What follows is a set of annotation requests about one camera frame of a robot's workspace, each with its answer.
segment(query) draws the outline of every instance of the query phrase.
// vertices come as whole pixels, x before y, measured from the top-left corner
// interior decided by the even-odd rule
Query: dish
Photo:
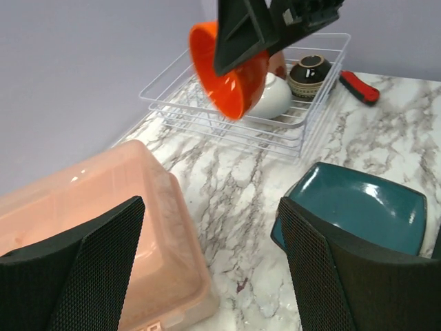
[[[420,251],[426,230],[426,197],[403,185],[319,162],[286,196],[364,240],[410,255]],[[285,249],[278,217],[271,238]]]
[[[189,33],[189,49],[196,74],[205,93],[226,117],[241,119],[262,96],[268,72],[267,51],[238,66],[223,76],[214,72],[217,22],[198,23]]]
[[[303,57],[289,71],[288,84],[292,93],[300,98],[314,98],[331,67],[321,55]]]
[[[268,72],[265,89],[259,102],[247,113],[261,119],[273,119],[285,113],[291,105],[291,90],[286,81]]]

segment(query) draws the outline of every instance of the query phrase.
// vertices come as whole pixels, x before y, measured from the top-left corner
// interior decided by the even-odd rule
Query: white marble surface
[[[147,145],[183,189],[220,295],[219,312],[193,331],[301,330],[285,254],[271,241],[285,191],[314,161],[403,183],[426,194],[421,255],[430,256],[441,217],[441,83],[360,74],[382,93],[374,108],[341,86],[330,100],[323,144],[300,163],[232,149],[146,121],[125,139]]]

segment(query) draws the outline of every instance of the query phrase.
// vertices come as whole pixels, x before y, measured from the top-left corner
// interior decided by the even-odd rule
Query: red and black tool
[[[379,90],[367,85],[351,71],[342,70],[339,80],[355,98],[365,105],[373,106],[380,98]]]

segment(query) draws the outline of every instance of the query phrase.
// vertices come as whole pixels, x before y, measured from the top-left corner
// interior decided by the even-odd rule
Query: translucent plastic bin
[[[139,195],[145,216],[121,331],[181,330],[215,313],[218,298],[176,178],[140,142],[0,198],[0,256],[89,221]]]

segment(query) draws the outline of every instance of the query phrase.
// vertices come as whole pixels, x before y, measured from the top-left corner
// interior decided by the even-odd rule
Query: wire basket
[[[288,111],[275,119],[248,115],[240,121],[225,118],[206,97],[186,50],[140,93],[140,98],[150,103],[146,120],[160,117],[171,128],[298,158],[323,118],[350,38],[345,33],[317,33],[284,49],[288,72],[295,62],[311,54],[322,55],[332,67],[312,101],[293,97]]]

